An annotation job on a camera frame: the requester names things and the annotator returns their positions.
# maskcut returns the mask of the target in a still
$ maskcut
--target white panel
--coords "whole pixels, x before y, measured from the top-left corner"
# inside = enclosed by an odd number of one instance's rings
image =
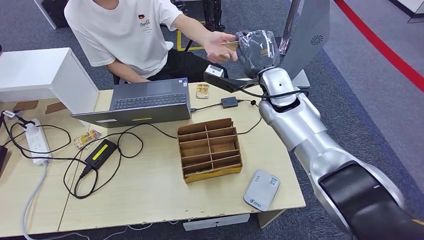
[[[56,74],[51,91],[71,113],[90,113],[96,107],[99,90],[76,61],[69,51]]]
[[[207,229],[207,228],[215,228],[220,226],[232,225],[232,224],[241,224],[249,221],[250,214],[241,214],[234,216],[225,216],[225,217],[217,217],[206,220],[198,220],[198,221],[189,221],[184,222],[182,225],[186,231],[198,230],[198,229]]]
[[[423,0],[398,0],[399,3],[403,4],[405,7],[407,7],[409,10],[411,10],[414,13],[418,13],[417,10],[423,3]]]
[[[300,89],[306,89],[311,86],[308,77],[306,76],[305,70],[301,70],[299,74],[291,81],[294,86]]]
[[[50,88],[69,47],[3,52],[0,92]]]
[[[416,14],[424,14],[424,1],[415,13]]]
[[[56,96],[48,88],[1,91],[0,103],[55,99]]]
[[[40,11],[42,12],[42,14],[44,15],[45,19],[47,19],[48,23],[51,25],[51,27],[53,29],[56,29],[56,24],[53,22],[53,20],[50,18],[49,14],[47,13],[47,11],[44,9],[43,5],[41,5],[41,3],[43,2],[43,0],[34,0],[35,4],[37,5],[37,7],[40,9]]]

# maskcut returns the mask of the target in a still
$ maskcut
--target cardboard organizer box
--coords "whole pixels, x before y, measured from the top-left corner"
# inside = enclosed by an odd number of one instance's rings
[[[231,118],[182,126],[177,134],[186,184],[242,171],[239,139]]]

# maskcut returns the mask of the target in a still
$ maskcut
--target laptop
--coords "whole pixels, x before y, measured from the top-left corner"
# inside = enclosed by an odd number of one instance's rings
[[[191,118],[188,81],[175,78],[115,85],[109,111],[71,117],[104,128],[187,120]]]

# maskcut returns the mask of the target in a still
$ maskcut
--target gray carpet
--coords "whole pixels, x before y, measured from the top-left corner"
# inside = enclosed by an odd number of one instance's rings
[[[229,10],[230,5],[237,7]],[[112,86],[112,78],[104,68],[90,67],[71,31],[69,29],[52,30],[32,2],[0,0],[0,6],[0,43],[5,51],[71,47],[100,89],[108,89]],[[224,10],[222,23],[226,25],[230,33],[241,29],[267,29],[280,33],[289,3],[284,0],[249,2],[224,0],[222,8]],[[19,16],[14,11],[16,9],[19,9]],[[266,13],[267,16],[281,16],[281,18],[270,20],[258,12]],[[12,26],[12,23],[17,24],[19,28]],[[165,37],[172,39],[175,36],[173,34],[166,33]],[[197,51],[196,54],[204,56],[202,51]],[[225,66],[231,77],[243,76],[241,68],[236,64],[228,63]],[[321,51],[305,67],[305,72],[311,82],[309,98],[321,112],[322,121],[329,128],[329,134],[357,158],[377,166],[386,173],[405,195],[409,211],[416,217],[424,219],[423,194],[326,52]],[[117,235],[112,239],[350,239],[332,223],[315,198],[301,165],[293,154],[290,153],[290,157],[306,207],[287,210],[265,229],[259,229],[258,219],[253,214],[249,222],[243,224],[185,232],[181,223],[177,225],[167,222],[156,223],[146,230],[128,230],[125,234]],[[123,229],[124,227],[121,226],[80,232],[97,240]],[[40,239],[53,235],[43,234],[35,237]]]
[[[424,22],[407,23],[408,16],[387,0],[358,2],[362,4],[347,1],[393,51],[417,71],[424,70]],[[379,11],[371,14],[370,9]],[[368,42],[333,1],[330,39],[324,49],[424,193],[424,93]]]

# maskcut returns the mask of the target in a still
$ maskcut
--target red line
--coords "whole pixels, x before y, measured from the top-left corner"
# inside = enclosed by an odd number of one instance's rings
[[[387,46],[346,4],[344,0],[334,0],[347,18],[362,35],[406,78],[424,92],[424,77]]]

